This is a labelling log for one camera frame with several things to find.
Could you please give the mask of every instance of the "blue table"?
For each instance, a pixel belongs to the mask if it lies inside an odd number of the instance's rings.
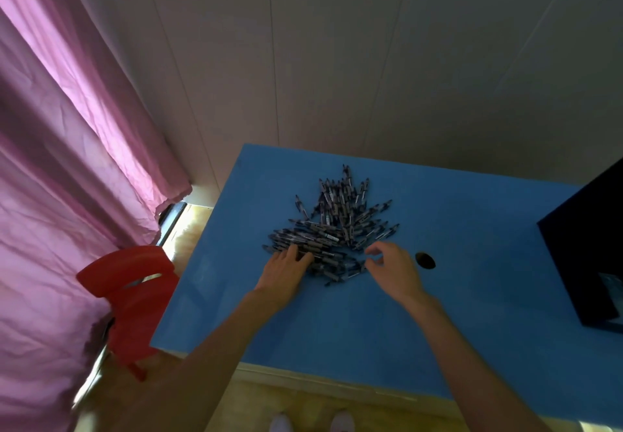
[[[152,345],[190,352],[218,326],[254,287],[267,235],[298,218],[294,194],[311,210],[318,178],[340,178],[342,163],[370,178],[370,203],[394,200],[392,240],[432,255],[425,288],[536,412],[623,425],[623,335],[580,325],[536,225],[577,190],[566,184],[245,145]],[[242,361],[451,397],[418,327],[369,274],[305,277]]]

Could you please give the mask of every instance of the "wooden floor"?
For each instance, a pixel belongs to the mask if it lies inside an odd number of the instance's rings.
[[[167,239],[164,249],[181,274],[197,244],[212,209],[188,206]],[[107,432],[123,412],[181,360],[158,353],[140,362],[147,370],[147,380],[138,383],[108,355],[100,376],[76,406],[76,432]],[[398,407],[363,404],[282,387],[233,380],[206,430],[264,432],[272,417],[286,412],[295,431],[327,431],[333,415],[342,409],[353,413],[356,429],[363,431],[466,431],[462,421],[421,414]]]

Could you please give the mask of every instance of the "foot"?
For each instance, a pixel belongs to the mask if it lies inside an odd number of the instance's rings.
[[[335,414],[329,432],[354,432],[354,419],[350,412],[340,411]]]
[[[292,422],[284,413],[277,414],[270,423],[269,432],[294,432]]]

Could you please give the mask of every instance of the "pile of pens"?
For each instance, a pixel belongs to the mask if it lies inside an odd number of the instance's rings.
[[[291,244],[299,246],[300,257],[312,253],[315,259],[308,272],[329,278],[325,286],[344,282],[366,270],[363,261],[340,248],[363,252],[371,243],[392,236],[400,225],[389,228],[387,221],[372,219],[387,210],[392,201],[368,208],[370,179],[360,184],[358,192],[350,168],[342,166],[343,178],[337,183],[319,179],[320,197],[310,215],[296,196],[295,204],[303,219],[290,219],[293,228],[275,230],[269,235],[272,246],[262,245],[269,253],[287,250]],[[320,216],[319,222],[313,221],[316,215]]]

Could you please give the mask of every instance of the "white wall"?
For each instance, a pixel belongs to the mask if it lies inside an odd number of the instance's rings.
[[[213,205],[245,142],[585,183],[623,0],[84,0]]]

